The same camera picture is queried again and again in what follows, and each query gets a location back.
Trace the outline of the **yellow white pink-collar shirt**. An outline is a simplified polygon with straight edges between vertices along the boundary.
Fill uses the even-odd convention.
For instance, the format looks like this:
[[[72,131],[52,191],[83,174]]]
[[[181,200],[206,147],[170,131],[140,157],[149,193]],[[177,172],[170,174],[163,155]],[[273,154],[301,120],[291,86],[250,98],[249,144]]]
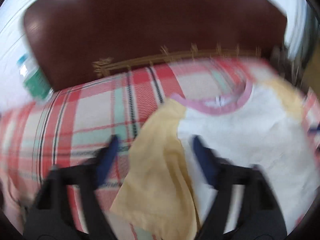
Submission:
[[[130,169],[111,212],[162,239],[196,239],[216,190],[201,174],[195,136],[236,166],[258,166],[286,236],[296,227],[315,199],[319,166],[303,127],[301,95],[281,79],[246,80],[231,94],[206,100],[168,98],[132,143]]]

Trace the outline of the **red plaid bed sheet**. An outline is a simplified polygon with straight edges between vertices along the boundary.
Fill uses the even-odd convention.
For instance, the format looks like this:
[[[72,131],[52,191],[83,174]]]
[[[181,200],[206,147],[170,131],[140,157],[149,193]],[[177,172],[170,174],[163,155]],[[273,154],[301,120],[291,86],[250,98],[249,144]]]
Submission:
[[[128,148],[140,128],[171,94],[204,99],[229,93],[241,80],[269,82],[276,72],[261,59],[198,59],[158,64],[57,92],[44,104],[29,103],[1,117],[1,207],[23,231],[25,217],[52,165],[91,157],[112,134],[121,152],[97,192],[108,211],[128,169]]]

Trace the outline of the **green label water bottle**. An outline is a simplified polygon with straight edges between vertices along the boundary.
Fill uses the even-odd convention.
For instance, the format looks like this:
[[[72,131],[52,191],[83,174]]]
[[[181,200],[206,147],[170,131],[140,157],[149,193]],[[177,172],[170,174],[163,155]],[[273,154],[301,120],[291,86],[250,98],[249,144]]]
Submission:
[[[29,95],[38,102],[48,101],[53,89],[33,56],[23,54],[17,61],[22,85]]]

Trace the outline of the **dark brown wooden headboard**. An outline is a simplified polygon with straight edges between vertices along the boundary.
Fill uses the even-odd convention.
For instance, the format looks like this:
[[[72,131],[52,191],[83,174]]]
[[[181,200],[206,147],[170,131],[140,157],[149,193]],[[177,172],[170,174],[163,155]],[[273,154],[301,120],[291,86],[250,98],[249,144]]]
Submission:
[[[268,0],[37,0],[23,27],[54,90],[97,79],[93,63],[217,46],[260,49],[284,42],[287,19]]]

